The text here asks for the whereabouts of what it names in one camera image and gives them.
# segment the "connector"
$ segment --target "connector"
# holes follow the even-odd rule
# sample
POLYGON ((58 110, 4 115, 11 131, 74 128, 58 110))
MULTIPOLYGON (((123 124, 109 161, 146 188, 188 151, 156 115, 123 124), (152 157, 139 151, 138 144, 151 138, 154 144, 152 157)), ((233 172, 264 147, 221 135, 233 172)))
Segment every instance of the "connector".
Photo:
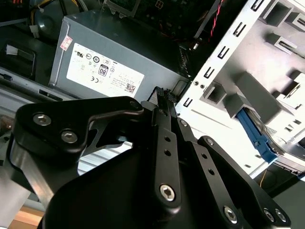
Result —
POLYGON ((37 25, 30 25, 30 31, 33 33, 34 38, 39 38, 39 31, 37 25))
POLYGON ((40 11, 41 13, 44 12, 44 8, 40 8, 40 7, 38 6, 38 9, 39 9, 39 11, 40 11))

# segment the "gray power supply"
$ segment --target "gray power supply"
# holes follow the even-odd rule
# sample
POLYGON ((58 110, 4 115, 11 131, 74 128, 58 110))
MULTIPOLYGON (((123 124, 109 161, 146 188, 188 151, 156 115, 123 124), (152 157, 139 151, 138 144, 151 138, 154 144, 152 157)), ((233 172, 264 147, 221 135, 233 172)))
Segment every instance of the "gray power supply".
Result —
POLYGON ((187 82, 177 43, 109 9, 64 17, 49 85, 78 98, 147 100, 187 82))

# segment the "blue drive bracket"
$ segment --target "blue drive bracket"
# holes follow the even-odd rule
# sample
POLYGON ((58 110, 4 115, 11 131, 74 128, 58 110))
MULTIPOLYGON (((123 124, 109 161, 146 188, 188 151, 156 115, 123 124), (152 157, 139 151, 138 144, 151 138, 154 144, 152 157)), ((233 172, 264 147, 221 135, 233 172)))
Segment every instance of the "blue drive bracket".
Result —
POLYGON ((269 139, 257 129, 247 112, 242 109, 236 115, 236 118, 242 124, 252 142, 252 145, 258 150, 262 159, 264 159, 267 163, 273 163, 277 159, 277 156, 268 144, 269 139))

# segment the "cable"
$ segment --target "cable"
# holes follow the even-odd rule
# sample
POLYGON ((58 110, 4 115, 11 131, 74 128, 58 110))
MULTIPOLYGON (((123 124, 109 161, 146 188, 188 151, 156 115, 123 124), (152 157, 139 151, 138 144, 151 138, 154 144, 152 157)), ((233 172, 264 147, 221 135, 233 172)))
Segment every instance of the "cable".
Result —
POLYGON ((64 16, 68 15, 67 8, 66 8, 66 5, 65 5, 64 1, 63 0, 59 0, 59 4, 61 6, 61 11, 62 11, 63 15, 64 16))
POLYGON ((214 33, 214 29, 216 27, 216 22, 217 22, 217 17, 220 13, 220 8, 222 6, 222 3, 223 3, 224 0, 221 0, 220 3, 218 4, 218 7, 217 7, 217 12, 216 12, 216 15, 214 17, 214 20, 213 20, 213 26, 212 26, 212 29, 211 29, 211 32, 210 32, 210 38, 209 38, 209 41, 210 39, 213 37, 213 33, 214 33))
POLYGON ((264 180, 264 178, 265 178, 265 176, 266 176, 266 173, 267 173, 267 169, 265 170, 264 175, 263 175, 263 177, 262 177, 262 179, 261 179, 261 182, 259 183, 259 186, 260 186, 260 187, 262 187, 263 180, 264 180))
POLYGON ((76 5, 78 7, 78 4, 75 0, 71 0, 71 1, 74 3, 74 5, 76 5))
POLYGON ((30 10, 30 20, 32 25, 34 25, 35 22, 35 11, 37 9, 43 9, 44 7, 46 7, 47 5, 51 4, 52 2, 54 2, 55 0, 44 0, 42 1, 40 4, 38 4, 37 6, 34 6, 31 10, 30 10))
POLYGON ((84 11, 88 11, 88 8, 83 0, 78 0, 80 6, 83 8, 84 11))

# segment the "white label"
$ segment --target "white label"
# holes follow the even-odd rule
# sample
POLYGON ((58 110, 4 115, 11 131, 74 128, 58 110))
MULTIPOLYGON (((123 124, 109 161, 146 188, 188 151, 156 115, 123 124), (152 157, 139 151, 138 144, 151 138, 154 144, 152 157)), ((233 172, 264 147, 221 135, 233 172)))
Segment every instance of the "white label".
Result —
POLYGON ((75 43, 67 79, 109 97, 134 98, 144 75, 75 43))
POLYGON ((61 48, 64 49, 65 51, 67 51, 67 49, 70 46, 72 41, 73 41, 73 39, 71 37, 69 37, 68 35, 66 35, 65 39, 63 39, 63 41, 61 43, 61 48))

